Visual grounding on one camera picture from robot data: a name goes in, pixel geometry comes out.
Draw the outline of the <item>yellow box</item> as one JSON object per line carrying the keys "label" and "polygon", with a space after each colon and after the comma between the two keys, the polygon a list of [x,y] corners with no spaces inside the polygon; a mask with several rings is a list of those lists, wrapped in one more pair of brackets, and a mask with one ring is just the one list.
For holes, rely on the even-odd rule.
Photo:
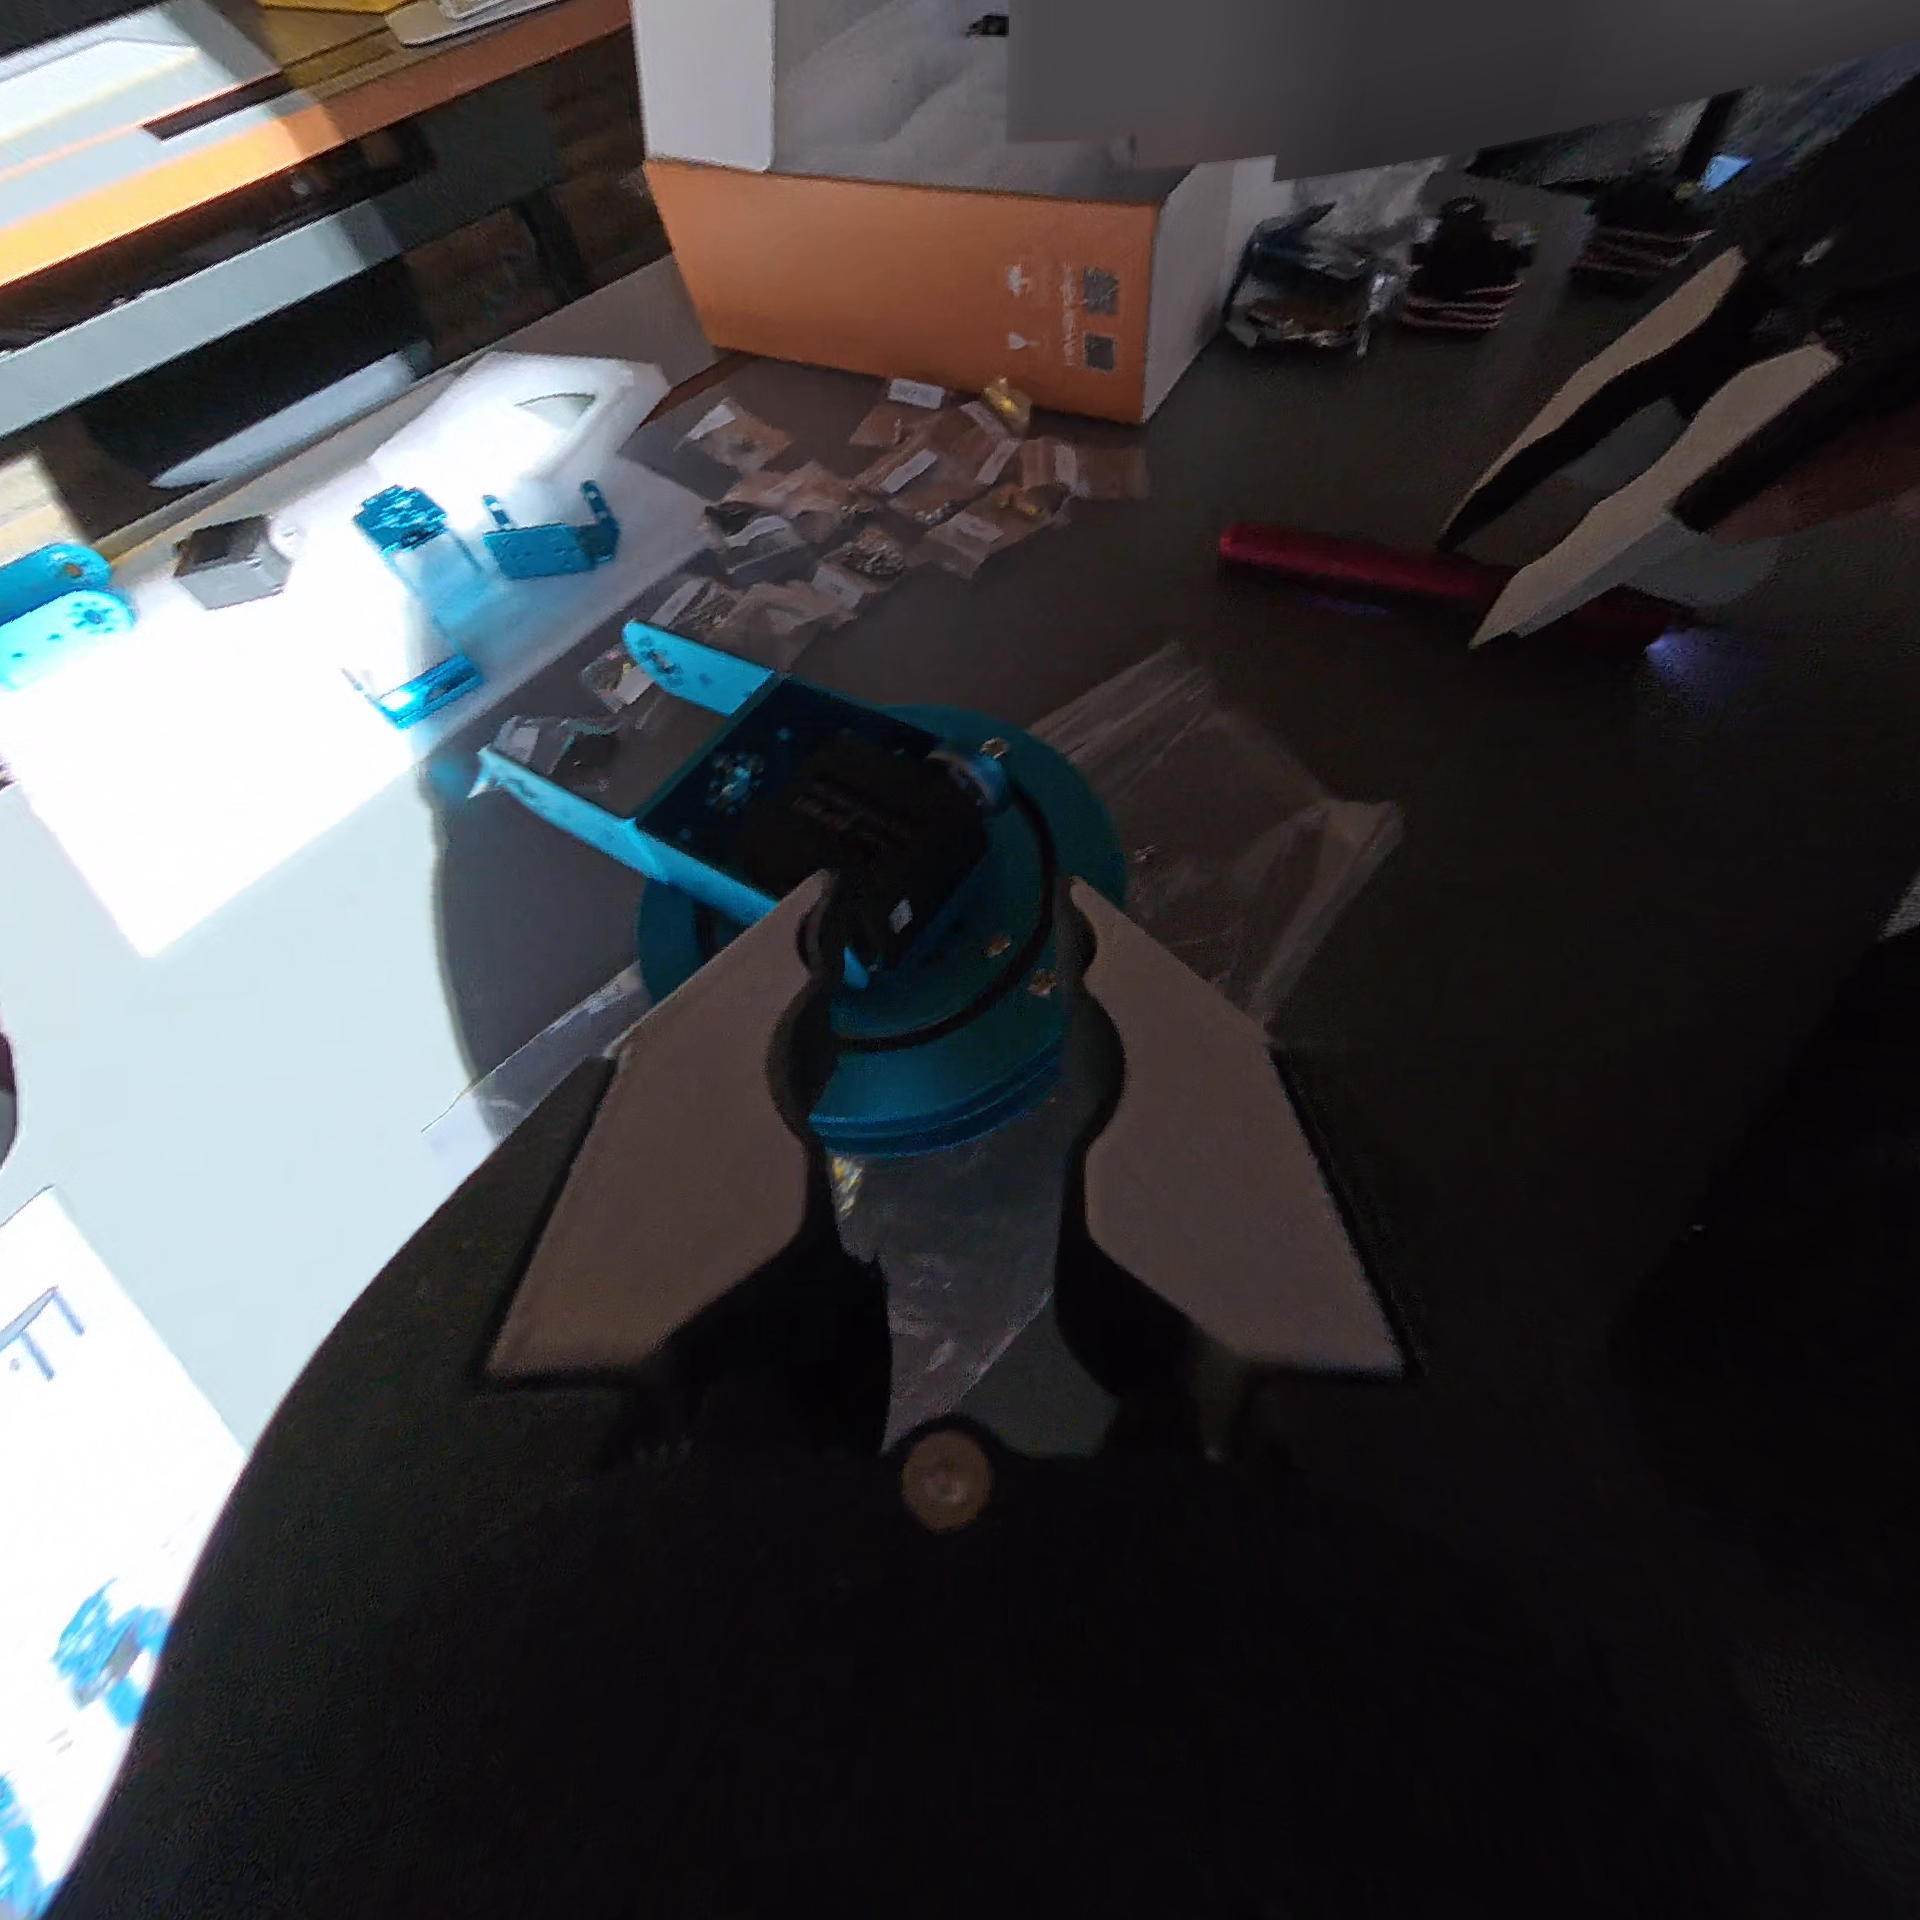
{"label": "yellow box", "polygon": [[246,27],[294,92],[318,98],[440,54],[420,39],[416,4],[251,4]]}

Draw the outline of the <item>printed instruction sheet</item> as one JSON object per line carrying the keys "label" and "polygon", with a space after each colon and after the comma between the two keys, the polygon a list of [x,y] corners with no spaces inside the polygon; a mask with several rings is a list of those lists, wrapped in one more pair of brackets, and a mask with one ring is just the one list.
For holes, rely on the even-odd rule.
{"label": "printed instruction sheet", "polygon": [[245,1463],[62,1207],[2,1230],[2,1913],[46,1915]]}

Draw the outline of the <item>white foam block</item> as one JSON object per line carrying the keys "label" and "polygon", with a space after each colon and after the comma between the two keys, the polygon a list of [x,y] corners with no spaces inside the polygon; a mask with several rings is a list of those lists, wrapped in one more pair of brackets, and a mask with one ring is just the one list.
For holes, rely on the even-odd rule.
{"label": "white foam block", "polygon": [[485,495],[590,482],[667,393],[653,363],[489,353],[384,438],[369,466],[450,511],[475,509]]}

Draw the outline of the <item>blue U bracket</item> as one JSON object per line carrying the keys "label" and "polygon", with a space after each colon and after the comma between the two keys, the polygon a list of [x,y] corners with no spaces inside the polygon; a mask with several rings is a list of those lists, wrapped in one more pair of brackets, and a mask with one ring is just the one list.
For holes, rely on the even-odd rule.
{"label": "blue U bracket", "polygon": [[518,523],[500,495],[485,494],[489,526],[482,547],[491,566],[510,582],[569,579],[611,565],[620,547],[620,522],[594,481],[580,482],[586,519]]}
{"label": "blue U bracket", "polygon": [[448,653],[408,677],[348,667],[348,683],[395,732],[419,726],[485,686],[481,667],[467,653]]}

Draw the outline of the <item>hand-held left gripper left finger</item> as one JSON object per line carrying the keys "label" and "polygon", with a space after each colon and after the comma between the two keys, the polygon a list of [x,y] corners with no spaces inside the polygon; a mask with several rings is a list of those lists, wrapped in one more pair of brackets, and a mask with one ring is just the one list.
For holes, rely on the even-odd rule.
{"label": "hand-held left gripper left finger", "polygon": [[738,1364],[888,1387],[884,1281],[812,1118],[840,1066],[841,877],[808,876],[632,1031],[488,1357],[506,1386]]}

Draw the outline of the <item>orange cardboard box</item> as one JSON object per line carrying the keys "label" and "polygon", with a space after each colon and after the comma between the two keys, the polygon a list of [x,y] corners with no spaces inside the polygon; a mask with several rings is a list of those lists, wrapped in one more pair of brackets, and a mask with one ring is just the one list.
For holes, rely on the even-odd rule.
{"label": "orange cardboard box", "polygon": [[714,345],[1142,425],[1273,159],[1019,140],[1014,4],[632,4],[644,180]]}

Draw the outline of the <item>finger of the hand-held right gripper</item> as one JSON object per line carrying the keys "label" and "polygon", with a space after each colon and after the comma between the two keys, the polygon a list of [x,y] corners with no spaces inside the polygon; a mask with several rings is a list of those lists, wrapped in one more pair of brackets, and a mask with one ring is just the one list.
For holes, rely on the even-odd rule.
{"label": "finger of the hand-held right gripper", "polygon": [[1472,541],[1651,405],[1696,414],[1752,359],[1755,325],[1757,269],[1741,246],[1726,246],[1550,393],[1454,506],[1435,551]]}
{"label": "finger of the hand-held right gripper", "polygon": [[1648,468],[1602,498],[1550,554],[1524,565],[1482,618],[1472,650],[1537,634],[1629,582],[1645,565],[1684,548],[1692,531],[1676,502],[1716,468],[1752,450],[1806,395],[1827,387],[1841,359],[1804,343],[1731,378]]}

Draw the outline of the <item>silver servo motor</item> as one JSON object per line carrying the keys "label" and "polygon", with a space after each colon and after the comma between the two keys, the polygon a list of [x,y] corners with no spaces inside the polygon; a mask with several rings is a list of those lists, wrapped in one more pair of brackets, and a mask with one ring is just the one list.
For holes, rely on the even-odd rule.
{"label": "silver servo motor", "polygon": [[260,514],[209,522],[173,548],[173,581],[202,609],[240,609],[276,597],[294,569],[293,551]]}

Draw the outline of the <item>blue toy robot arm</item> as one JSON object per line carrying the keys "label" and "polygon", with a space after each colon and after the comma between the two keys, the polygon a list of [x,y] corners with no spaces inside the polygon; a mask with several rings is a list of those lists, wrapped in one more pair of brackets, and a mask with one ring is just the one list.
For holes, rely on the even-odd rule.
{"label": "blue toy robot arm", "polygon": [[642,876],[649,1002],[830,873],[849,926],[812,1114],[830,1151],[926,1157],[1043,1103],[1067,1026],[1056,884],[1130,891],[1121,830],[1067,757],[979,711],[864,703],[641,620],[620,660],[642,715],[514,715],[472,791]]}

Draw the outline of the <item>blue round-ended bracket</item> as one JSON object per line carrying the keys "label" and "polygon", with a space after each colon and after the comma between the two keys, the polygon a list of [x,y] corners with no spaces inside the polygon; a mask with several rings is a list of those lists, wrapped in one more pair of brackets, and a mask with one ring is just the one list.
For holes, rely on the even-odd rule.
{"label": "blue round-ended bracket", "polygon": [[2,690],[20,693],[138,623],[91,547],[52,541],[2,565]]}

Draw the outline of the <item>blue perforated bracket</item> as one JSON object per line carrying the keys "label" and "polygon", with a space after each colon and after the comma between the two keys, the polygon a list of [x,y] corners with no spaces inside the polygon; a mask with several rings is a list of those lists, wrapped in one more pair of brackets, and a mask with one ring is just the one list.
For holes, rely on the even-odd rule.
{"label": "blue perforated bracket", "polygon": [[448,554],[448,514],[419,487],[377,490],[356,506],[353,526],[381,565],[414,591]]}

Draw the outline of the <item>white orange-edged table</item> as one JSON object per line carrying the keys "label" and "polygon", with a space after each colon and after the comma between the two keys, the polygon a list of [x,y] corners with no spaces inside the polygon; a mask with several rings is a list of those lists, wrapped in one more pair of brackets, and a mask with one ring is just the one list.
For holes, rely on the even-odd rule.
{"label": "white orange-edged table", "polygon": [[179,107],[122,111],[4,164],[2,284],[14,289],[268,178],[596,41],[629,49],[627,4],[534,4],[440,41],[440,54],[324,98],[294,92],[250,31],[251,4],[206,4],[185,35],[225,74]]}

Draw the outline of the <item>clear plastic bag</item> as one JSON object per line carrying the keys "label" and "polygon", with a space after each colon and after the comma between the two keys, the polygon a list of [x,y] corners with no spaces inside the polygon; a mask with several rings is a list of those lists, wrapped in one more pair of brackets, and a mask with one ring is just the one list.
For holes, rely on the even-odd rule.
{"label": "clear plastic bag", "polygon": [[[1105,803],[1128,911],[1226,1002],[1280,1035],[1280,1009],[1402,838],[1387,803],[1334,798],[1226,707],[1182,645],[1032,726]],[[997,1131],[915,1158],[832,1165],[837,1222],[880,1267],[894,1340],[888,1441],[981,1399],[1037,1451],[1086,1449],[1102,1397],[1060,1354],[1051,1261],[1083,1073]]]}

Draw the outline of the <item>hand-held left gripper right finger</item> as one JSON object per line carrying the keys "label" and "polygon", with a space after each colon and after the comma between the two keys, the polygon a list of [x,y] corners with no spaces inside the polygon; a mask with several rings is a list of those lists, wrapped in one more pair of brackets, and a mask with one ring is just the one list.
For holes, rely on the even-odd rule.
{"label": "hand-held left gripper right finger", "polygon": [[1086,879],[1064,897],[1096,1107],[1054,1306],[1096,1380],[1400,1378],[1405,1359],[1264,1029]]}

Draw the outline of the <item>dark red screwdriver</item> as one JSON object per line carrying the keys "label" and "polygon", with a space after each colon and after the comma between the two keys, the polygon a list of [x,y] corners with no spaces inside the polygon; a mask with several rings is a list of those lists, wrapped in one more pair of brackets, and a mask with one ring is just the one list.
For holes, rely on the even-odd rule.
{"label": "dark red screwdriver", "polygon": [[[1516,566],[1317,535],[1270,522],[1233,522],[1217,540],[1221,565],[1277,579],[1342,605],[1441,609],[1486,621]],[[1592,646],[1644,652],[1672,634],[1701,629],[1706,615],[1651,591],[1611,588],[1592,603],[1545,623],[1553,637]]]}

